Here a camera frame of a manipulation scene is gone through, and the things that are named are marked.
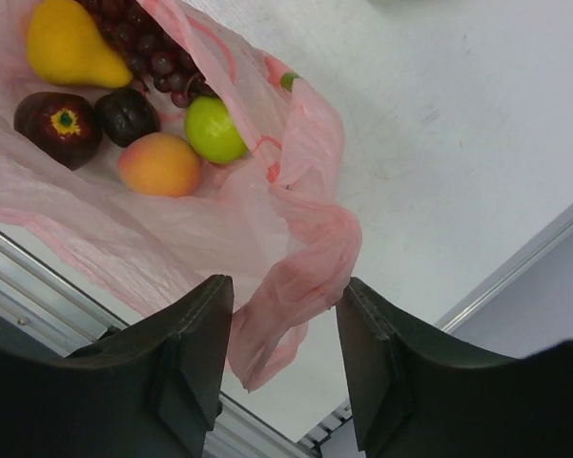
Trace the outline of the pink plastic bag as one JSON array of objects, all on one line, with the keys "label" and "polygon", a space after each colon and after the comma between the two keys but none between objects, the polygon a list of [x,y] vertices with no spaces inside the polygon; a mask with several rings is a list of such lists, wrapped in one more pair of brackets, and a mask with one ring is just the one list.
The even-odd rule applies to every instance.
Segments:
[{"label": "pink plastic bag", "polygon": [[336,202],[344,151],[335,108],[289,68],[182,1],[145,10],[193,56],[249,155],[210,167],[194,197],[144,197],[109,178],[109,149],[72,172],[13,130],[16,105],[46,89],[30,68],[32,1],[0,1],[0,222],[22,227],[144,316],[212,274],[235,287],[229,365],[255,390],[290,364],[307,323],[342,295],[361,246]]}]

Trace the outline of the red grape bunch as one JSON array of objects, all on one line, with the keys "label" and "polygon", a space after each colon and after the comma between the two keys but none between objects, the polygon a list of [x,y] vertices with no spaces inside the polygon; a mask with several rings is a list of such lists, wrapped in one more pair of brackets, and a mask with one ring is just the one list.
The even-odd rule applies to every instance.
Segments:
[{"label": "red grape bunch", "polygon": [[215,97],[192,56],[164,31],[138,2],[86,0],[81,6],[92,16],[103,38],[125,59],[144,90],[148,82],[168,94],[178,108],[201,96]]}]

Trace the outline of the green apple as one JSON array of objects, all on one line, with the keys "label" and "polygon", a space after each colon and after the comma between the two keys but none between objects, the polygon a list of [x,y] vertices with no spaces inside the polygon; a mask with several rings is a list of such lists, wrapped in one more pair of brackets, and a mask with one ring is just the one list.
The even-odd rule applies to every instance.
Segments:
[{"label": "green apple", "polygon": [[187,110],[184,130],[193,149],[213,164],[230,164],[248,151],[227,107],[218,97],[198,97]]}]

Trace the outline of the orange peach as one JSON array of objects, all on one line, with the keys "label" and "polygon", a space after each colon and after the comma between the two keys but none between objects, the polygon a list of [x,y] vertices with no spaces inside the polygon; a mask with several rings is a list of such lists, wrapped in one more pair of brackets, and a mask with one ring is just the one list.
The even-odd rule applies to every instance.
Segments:
[{"label": "orange peach", "polygon": [[147,196],[180,198],[192,195],[202,179],[202,162],[178,135],[153,133],[128,146],[117,160],[121,180]]}]

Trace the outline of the yellow pear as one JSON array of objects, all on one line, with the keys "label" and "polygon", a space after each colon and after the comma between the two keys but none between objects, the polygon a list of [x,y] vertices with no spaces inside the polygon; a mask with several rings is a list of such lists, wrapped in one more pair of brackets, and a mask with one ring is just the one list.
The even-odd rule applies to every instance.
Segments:
[{"label": "yellow pear", "polygon": [[125,60],[75,1],[43,1],[34,8],[26,57],[41,79],[57,86],[119,89],[133,80]]}]

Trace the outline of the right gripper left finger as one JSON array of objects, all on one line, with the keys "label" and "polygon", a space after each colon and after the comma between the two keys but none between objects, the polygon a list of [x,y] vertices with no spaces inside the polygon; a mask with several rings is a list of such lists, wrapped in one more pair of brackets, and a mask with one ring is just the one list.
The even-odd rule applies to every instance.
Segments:
[{"label": "right gripper left finger", "polygon": [[215,425],[234,306],[213,275],[59,359],[0,349],[0,457],[199,457]]}]

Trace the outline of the dark red apple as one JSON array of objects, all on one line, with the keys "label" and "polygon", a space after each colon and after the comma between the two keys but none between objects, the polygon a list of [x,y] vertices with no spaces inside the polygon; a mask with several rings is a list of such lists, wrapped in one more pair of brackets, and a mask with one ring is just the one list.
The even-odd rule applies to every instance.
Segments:
[{"label": "dark red apple", "polygon": [[90,102],[77,94],[39,92],[16,107],[14,130],[74,171],[98,153],[103,129]]}]

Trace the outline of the dark purple plum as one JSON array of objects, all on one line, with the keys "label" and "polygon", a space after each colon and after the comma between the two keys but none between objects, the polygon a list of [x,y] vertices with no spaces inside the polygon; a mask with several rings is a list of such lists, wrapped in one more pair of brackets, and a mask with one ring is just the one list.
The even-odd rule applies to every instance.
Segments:
[{"label": "dark purple plum", "polygon": [[142,93],[129,87],[100,97],[94,111],[106,135],[121,148],[161,129],[153,105]]}]

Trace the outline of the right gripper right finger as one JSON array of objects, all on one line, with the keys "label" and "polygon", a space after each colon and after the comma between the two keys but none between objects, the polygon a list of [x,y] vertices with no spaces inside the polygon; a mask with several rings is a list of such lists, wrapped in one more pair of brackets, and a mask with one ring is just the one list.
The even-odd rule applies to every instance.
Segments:
[{"label": "right gripper right finger", "polygon": [[573,457],[573,340],[522,359],[461,341],[351,279],[338,334],[368,457]]}]

